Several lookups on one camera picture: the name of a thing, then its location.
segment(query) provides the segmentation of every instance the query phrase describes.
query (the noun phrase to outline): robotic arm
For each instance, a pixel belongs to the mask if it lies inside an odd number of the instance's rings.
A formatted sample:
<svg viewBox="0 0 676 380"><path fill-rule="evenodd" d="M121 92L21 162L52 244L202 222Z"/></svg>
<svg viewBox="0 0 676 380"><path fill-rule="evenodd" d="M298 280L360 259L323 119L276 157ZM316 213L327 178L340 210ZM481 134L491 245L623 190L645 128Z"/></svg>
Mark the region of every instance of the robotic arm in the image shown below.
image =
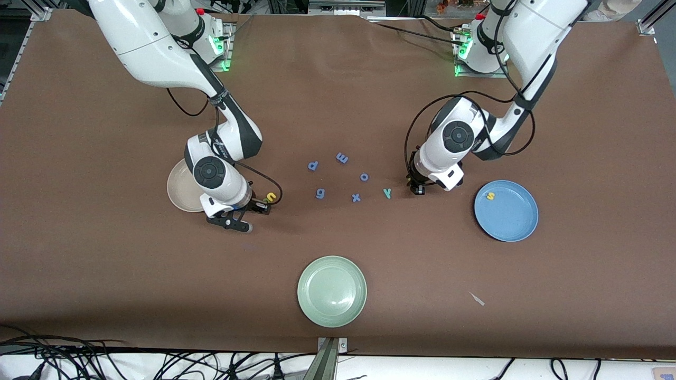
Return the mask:
<svg viewBox="0 0 676 380"><path fill-rule="evenodd" d="M491 72L498 68L497 59L509 53L525 86L501 118L465 97L449 100L434 117L429 138L411 157L409 186L414 194L424 194L428 180L446 191L461 184L464 173L460 161L470 151L482 160L504 155L554 75L558 46L587 8L586 0L503 3L506 1L494 1L486 19L471 24L472 35L478 36L480 44L467 52L466 63L481 69L477 71ZM496 57L493 39L482 40L495 35L502 14L504 27L498 31L498 39L504 39L504 49Z"/></svg>
<svg viewBox="0 0 676 380"><path fill-rule="evenodd" d="M210 49L213 40L205 33L206 21L189 3L175 0L89 0L89 7L110 47L134 78L155 87L198 89L225 117L216 128L191 137L184 157L204 191L200 202L207 221L250 232L251 225L241 220L243 213L267 214L270 205L254 199L249 183L233 165L255 156L263 138L203 59L213 60L217 50ZM210 27L217 26L217 22L210 22Z"/></svg>

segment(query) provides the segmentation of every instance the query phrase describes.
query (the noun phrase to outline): blue plate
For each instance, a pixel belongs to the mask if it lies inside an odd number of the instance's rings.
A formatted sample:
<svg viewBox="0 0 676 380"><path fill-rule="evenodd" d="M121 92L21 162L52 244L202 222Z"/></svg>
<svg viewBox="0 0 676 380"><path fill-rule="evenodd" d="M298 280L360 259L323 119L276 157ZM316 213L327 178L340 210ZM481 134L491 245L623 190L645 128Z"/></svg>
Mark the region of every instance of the blue plate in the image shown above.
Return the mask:
<svg viewBox="0 0 676 380"><path fill-rule="evenodd" d="M482 187L474 200L474 213L481 228L497 240L523 240L537 226L535 199L512 181L493 181Z"/></svg>

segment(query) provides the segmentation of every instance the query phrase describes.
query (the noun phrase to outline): small paper scrap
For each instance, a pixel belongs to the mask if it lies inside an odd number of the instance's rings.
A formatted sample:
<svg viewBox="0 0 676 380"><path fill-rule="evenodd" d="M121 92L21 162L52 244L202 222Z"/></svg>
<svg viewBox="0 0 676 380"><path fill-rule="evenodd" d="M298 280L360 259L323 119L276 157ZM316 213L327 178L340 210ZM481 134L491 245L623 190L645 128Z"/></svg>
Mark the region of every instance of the small paper scrap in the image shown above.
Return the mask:
<svg viewBox="0 0 676 380"><path fill-rule="evenodd" d="M482 306L486 305L486 303L485 303L484 301L481 301L481 298L475 296L474 293L472 293L471 291L470 291L469 293L470 293L470 294L472 295L472 297L474 298L474 301L478 302L479 305L482 305Z"/></svg>

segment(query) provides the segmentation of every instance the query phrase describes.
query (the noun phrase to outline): plate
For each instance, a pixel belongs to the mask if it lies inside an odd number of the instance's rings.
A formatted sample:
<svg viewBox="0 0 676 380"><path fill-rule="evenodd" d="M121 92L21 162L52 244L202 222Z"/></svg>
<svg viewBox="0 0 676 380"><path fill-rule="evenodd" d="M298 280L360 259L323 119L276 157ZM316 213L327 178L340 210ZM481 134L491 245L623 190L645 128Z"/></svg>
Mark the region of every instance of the plate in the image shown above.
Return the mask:
<svg viewBox="0 0 676 380"><path fill-rule="evenodd" d="M199 196L202 194L204 191L195 182L193 173L185 164L185 159L179 161L167 179L167 195L171 203L183 211L200 212L204 210L199 201Z"/></svg>
<svg viewBox="0 0 676 380"><path fill-rule="evenodd" d="M298 281L298 303L317 325L345 326L364 308L366 279L359 267L344 257L318 258Z"/></svg>
<svg viewBox="0 0 676 380"><path fill-rule="evenodd" d="M539 214L533 196L512 181L493 181L482 187L474 200L474 213L488 235L502 241L530 236Z"/></svg>

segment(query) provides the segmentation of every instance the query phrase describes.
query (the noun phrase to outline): green plate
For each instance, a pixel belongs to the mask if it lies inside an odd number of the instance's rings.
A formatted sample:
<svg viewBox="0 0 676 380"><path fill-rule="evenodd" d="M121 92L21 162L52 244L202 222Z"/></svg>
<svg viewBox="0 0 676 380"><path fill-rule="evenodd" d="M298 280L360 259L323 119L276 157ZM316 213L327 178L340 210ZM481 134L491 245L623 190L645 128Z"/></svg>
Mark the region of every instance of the green plate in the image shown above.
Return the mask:
<svg viewBox="0 0 676 380"><path fill-rule="evenodd" d="M317 325L345 326L364 308L366 279L362 271L344 257L318 258L300 276L298 303Z"/></svg>

